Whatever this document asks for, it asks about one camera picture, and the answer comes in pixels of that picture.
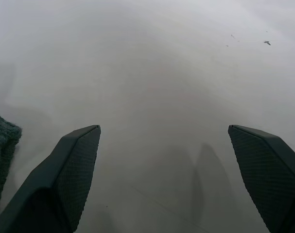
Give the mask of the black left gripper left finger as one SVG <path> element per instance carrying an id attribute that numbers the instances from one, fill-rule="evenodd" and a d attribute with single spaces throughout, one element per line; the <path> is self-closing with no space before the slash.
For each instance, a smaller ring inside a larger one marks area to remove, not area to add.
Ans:
<path id="1" fill-rule="evenodd" d="M 101 128 L 63 136 L 0 214 L 0 233 L 74 233 L 90 191 Z"/>

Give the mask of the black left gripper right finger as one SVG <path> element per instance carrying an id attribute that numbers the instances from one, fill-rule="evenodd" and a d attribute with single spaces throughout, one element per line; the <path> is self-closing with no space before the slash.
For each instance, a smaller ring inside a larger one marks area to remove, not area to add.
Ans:
<path id="1" fill-rule="evenodd" d="M 278 136 L 239 125 L 228 134 L 241 176 L 270 233 L 295 233 L 295 152 Z"/>

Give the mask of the dark grey knit sock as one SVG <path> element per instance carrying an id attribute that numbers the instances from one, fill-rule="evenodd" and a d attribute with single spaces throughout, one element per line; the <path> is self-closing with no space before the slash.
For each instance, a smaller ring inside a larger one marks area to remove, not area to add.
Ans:
<path id="1" fill-rule="evenodd" d="M 22 129 L 0 116 L 0 199 Z"/>

